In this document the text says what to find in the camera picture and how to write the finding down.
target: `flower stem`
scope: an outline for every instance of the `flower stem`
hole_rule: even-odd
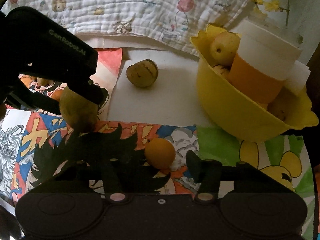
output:
[[[289,21],[289,12],[290,12],[290,0],[288,0],[288,4],[287,4],[287,9],[285,10],[287,12],[287,18],[285,20],[285,26],[288,26],[288,21]]]

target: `yellow flower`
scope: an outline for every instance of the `yellow flower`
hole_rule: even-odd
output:
[[[268,17],[268,14],[263,13],[258,6],[255,6],[252,12],[252,15],[257,17],[258,19],[265,20]]]
[[[279,10],[279,0],[272,0],[271,2],[265,2],[264,3],[264,9],[267,12],[275,11],[277,12]]]
[[[263,4],[263,0],[257,0],[257,4],[258,5],[262,5]]]

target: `plastic bowl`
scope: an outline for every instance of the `plastic bowl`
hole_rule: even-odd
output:
[[[281,90],[272,102],[272,111],[284,113],[282,121],[217,74],[211,67],[217,62],[212,58],[209,47],[215,36],[224,31],[208,25],[206,31],[199,31],[197,37],[190,39],[200,56],[196,82],[198,97],[210,118],[226,132],[252,142],[269,140],[289,129],[301,130],[318,125],[319,120],[311,111],[312,103],[306,89],[298,97],[286,88]]]

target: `orange band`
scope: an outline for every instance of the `orange band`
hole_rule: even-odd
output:
[[[257,103],[269,104],[279,94],[284,81],[269,77],[235,56],[228,79],[240,92]]]

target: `small potato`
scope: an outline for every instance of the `small potato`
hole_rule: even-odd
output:
[[[150,59],[142,60],[127,68],[128,80],[137,87],[151,86],[158,77],[158,67]]]

